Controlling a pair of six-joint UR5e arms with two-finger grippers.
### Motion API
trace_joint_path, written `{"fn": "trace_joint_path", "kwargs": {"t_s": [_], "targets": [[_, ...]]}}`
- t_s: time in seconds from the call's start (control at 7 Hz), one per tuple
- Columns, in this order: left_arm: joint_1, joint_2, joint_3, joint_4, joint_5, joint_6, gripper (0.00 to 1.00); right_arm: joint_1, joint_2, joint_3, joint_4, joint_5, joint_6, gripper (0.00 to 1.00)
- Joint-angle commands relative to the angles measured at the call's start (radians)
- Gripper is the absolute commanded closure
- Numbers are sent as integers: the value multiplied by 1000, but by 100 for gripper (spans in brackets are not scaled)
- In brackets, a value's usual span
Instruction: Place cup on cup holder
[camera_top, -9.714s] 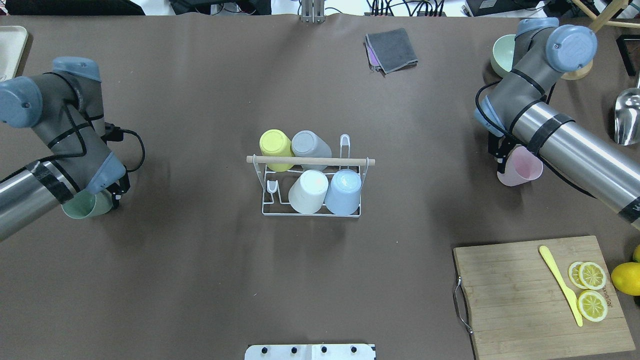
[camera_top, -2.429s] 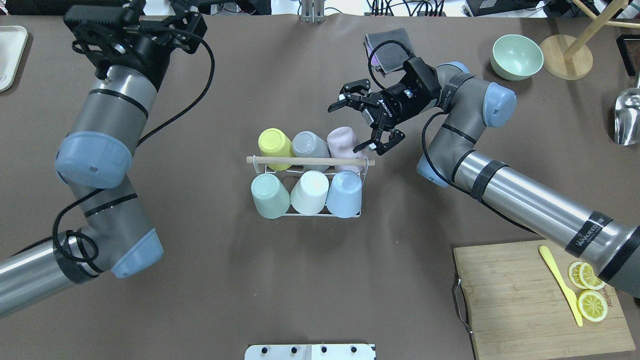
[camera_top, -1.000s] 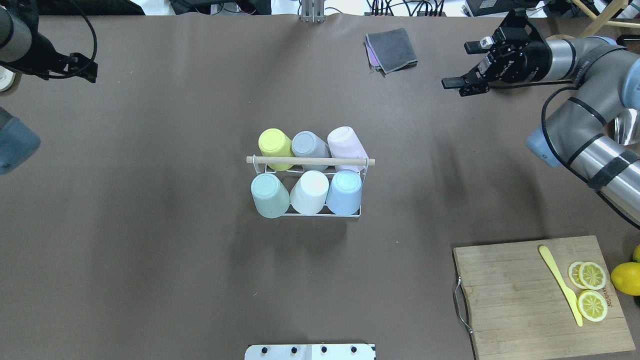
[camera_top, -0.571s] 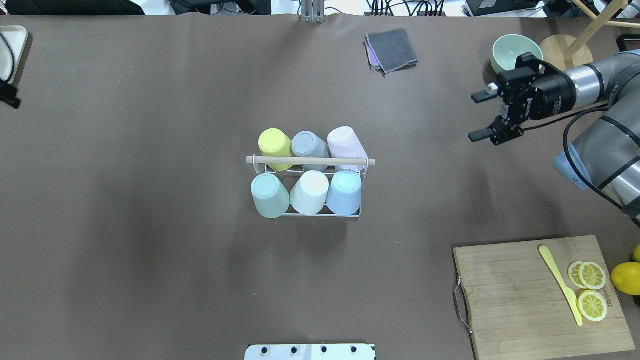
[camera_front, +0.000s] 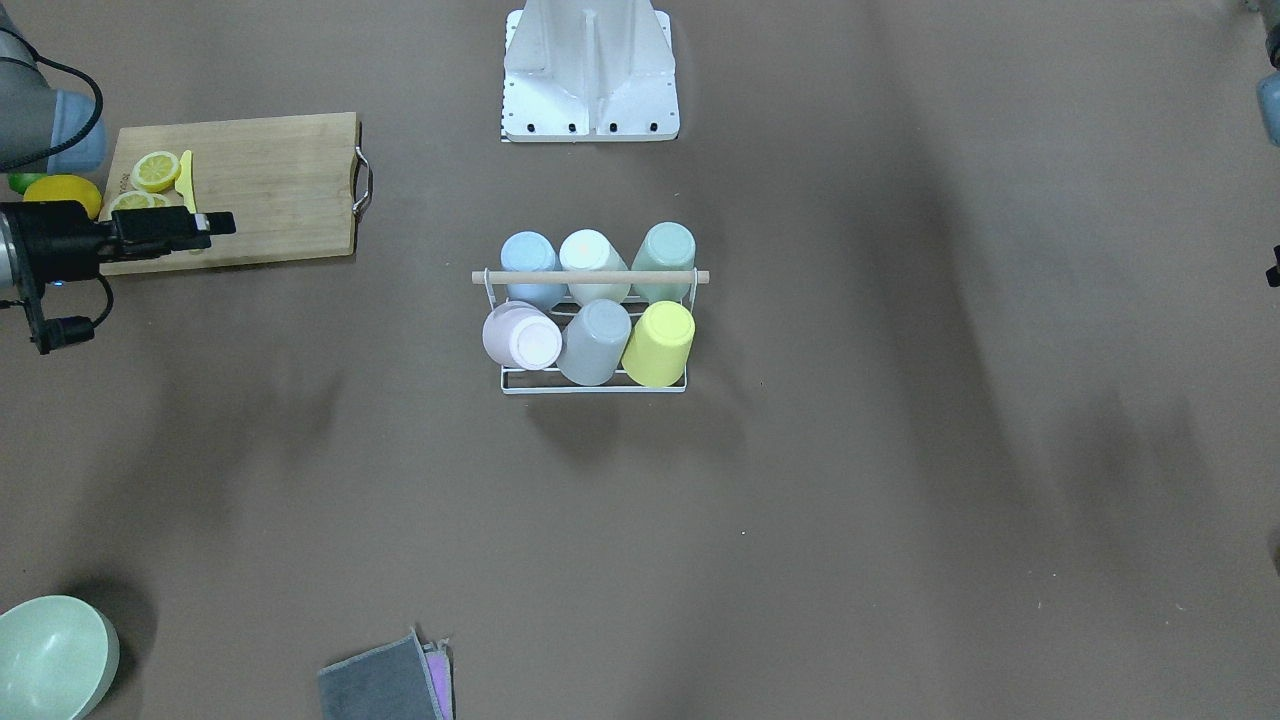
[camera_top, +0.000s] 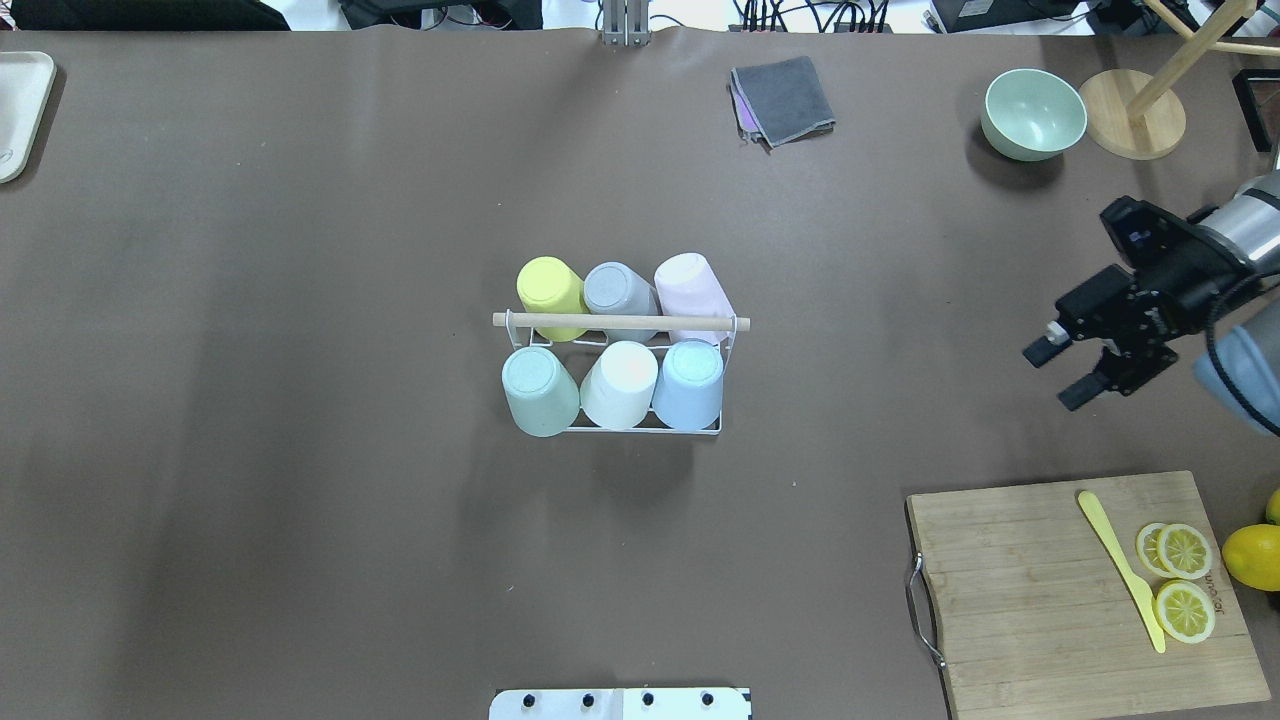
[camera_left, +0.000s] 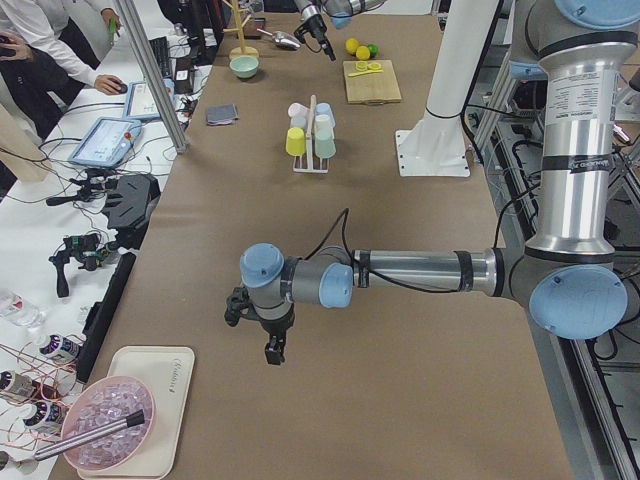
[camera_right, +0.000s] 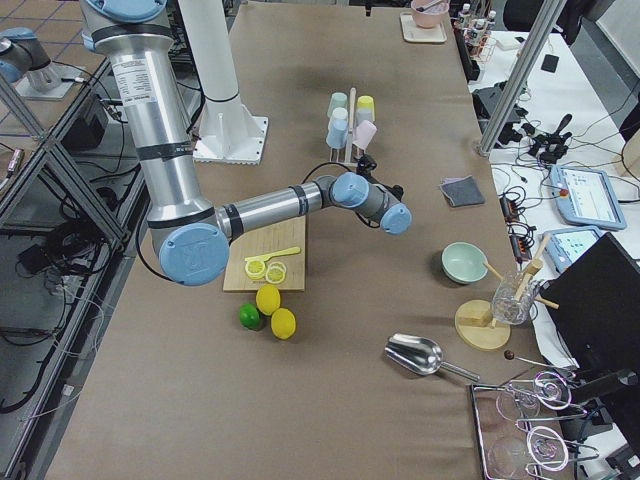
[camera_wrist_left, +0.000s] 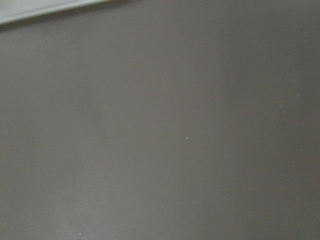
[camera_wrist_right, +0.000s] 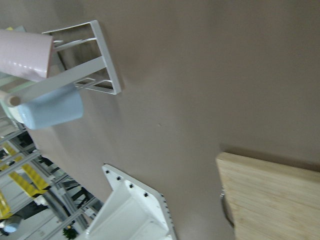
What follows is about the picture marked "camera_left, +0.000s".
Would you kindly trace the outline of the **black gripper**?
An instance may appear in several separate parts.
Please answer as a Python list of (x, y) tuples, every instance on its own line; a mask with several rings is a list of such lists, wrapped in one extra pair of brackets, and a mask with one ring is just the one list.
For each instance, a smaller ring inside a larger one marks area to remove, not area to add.
[(336, 60), (332, 46), (326, 37), (326, 25), (320, 13), (312, 13), (303, 18), (302, 24), (294, 31), (294, 36), (301, 44), (306, 44), (306, 35), (309, 34), (322, 46), (323, 52), (331, 61)]
[(260, 323), (269, 334), (269, 349), (265, 350), (267, 363), (282, 365), (287, 331), (295, 319), (294, 306), (280, 302), (274, 307), (260, 307), (251, 299), (246, 287), (236, 287), (226, 299), (224, 320), (230, 327), (235, 327), (241, 319)]

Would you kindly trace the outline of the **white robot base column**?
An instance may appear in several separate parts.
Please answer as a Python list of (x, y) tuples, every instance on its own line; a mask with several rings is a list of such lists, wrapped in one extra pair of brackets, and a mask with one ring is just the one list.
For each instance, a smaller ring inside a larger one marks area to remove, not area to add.
[(499, 0), (453, 1), (430, 85), (425, 112), (410, 130), (396, 132), (399, 173), (403, 177), (467, 177), (462, 114)]

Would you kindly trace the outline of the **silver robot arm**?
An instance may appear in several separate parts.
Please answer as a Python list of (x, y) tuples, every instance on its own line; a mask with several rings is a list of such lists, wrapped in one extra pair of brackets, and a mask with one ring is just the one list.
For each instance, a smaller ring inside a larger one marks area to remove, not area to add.
[(306, 35), (316, 40), (320, 51), (331, 61), (336, 60), (333, 47), (326, 36), (327, 27), (323, 15), (326, 14), (336, 28), (343, 28), (356, 15), (372, 11), (384, 4), (383, 0), (328, 0), (308, 1), (295, 0), (300, 13), (301, 24), (294, 31), (294, 36), (301, 44), (306, 44)]
[(321, 242), (304, 257), (258, 243), (241, 256), (225, 320), (258, 322), (265, 356), (284, 361), (298, 303), (348, 306), (355, 288), (383, 282), (431, 294), (481, 291), (515, 301), (542, 329), (591, 339), (628, 305), (605, 240), (617, 82), (638, 45), (635, 1), (518, 1), (507, 58), (517, 80), (544, 76), (546, 109), (534, 235), (519, 250), (480, 253), (352, 250)]

